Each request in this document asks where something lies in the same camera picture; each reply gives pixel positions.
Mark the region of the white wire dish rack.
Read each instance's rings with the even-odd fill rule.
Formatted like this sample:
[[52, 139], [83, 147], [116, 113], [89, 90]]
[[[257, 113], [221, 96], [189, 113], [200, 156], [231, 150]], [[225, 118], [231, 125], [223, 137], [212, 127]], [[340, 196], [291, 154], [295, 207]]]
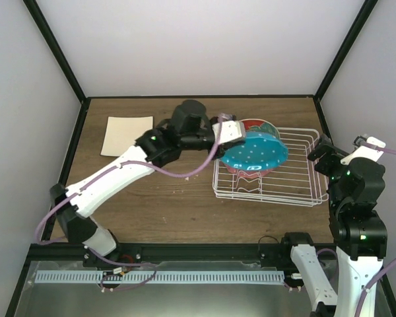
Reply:
[[328, 200], [328, 179], [314, 170], [307, 156], [319, 140], [315, 129], [280, 127], [288, 159], [264, 176], [248, 178], [231, 173], [220, 161], [214, 164], [213, 191], [217, 198], [313, 207]]

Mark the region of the red teal flower plate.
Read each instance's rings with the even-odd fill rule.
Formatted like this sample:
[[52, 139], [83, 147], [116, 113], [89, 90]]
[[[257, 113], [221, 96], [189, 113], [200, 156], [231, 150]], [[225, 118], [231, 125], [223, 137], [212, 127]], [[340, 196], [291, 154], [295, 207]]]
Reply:
[[243, 148], [277, 147], [282, 144], [280, 133], [272, 123], [261, 119], [243, 119], [241, 122], [246, 131]]

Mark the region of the pink dotted scalloped plate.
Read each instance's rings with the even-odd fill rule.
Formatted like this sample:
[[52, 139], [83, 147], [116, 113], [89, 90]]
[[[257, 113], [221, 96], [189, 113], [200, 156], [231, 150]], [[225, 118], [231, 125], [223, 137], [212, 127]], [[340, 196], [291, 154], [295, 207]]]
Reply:
[[246, 171], [246, 170], [239, 170], [237, 168], [232, 168], [231, 166], [227, 166], [227, 165], [225, 167], [227, 168], [227, 171], [229, 171], [229, 173], [234, 174], [237, 177], [250, 178], [250, 179], [264, 177], [272, 171], [272, 169]]

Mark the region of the blue dotted scalloped plate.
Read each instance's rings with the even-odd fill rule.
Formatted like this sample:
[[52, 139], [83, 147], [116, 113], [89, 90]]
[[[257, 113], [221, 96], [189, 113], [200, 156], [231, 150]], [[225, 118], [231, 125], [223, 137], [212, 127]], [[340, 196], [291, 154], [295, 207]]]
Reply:
[[220, 161], [244, 171], [271, 170], [287, 161], [288, 148], [276, 137], [260, 131], [246, 133], [244, 143], [228, 149]]

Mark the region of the beige square plate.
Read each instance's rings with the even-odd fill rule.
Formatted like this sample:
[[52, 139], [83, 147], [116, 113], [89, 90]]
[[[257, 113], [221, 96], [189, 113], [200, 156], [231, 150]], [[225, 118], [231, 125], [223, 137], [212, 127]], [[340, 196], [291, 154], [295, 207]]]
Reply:
[[109, 117], [100, 154], [105, 157], [119, 157], [135, 144], [144, 132], [153, 128], [152, 116], [122, 118]]

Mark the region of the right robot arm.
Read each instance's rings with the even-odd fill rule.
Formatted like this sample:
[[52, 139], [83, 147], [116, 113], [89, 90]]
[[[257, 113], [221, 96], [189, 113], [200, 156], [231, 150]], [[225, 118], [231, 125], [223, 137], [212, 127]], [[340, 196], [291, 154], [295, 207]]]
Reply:
[[376, 283], [387, 249], [387, 229], [375, 206], [385, 189], [385, 167], [378, 163], [384, 143], [359, 136], [347, 153], [322, 135], [308, 160], [326, 176], [329, 228], [336, 246], [338, 289], [318, 259], [306, 232], [288, 232], [282, 238], [282, 262], [296, 266], [312, 306], [311, 316], [374, 316]]

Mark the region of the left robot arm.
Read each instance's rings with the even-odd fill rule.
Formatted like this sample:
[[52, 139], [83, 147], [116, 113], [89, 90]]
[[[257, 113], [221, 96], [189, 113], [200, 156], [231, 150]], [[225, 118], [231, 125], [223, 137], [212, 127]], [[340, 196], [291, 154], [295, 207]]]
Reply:
[[[202, 171], [210, 161], [242, 142], [245, 134], [244, 125], [236, 116], [220, 114], [209, 118], [202, 103], [185, 100], [175, 107], [170, 118], [145, 131], [101, 170], [68, 187], [54, 185], [50, 190], [51, 213], [70, 243], [82, 244], [104, 265], [113, 267], [121, 261], [122, 251], [116, 237], [93, 219], [94, 212], [122, 189], [153, 172], [187, 178]], [[189, 173], [174, 174], [163, 169], [184, 151], [206, 151], [208, 156]]]

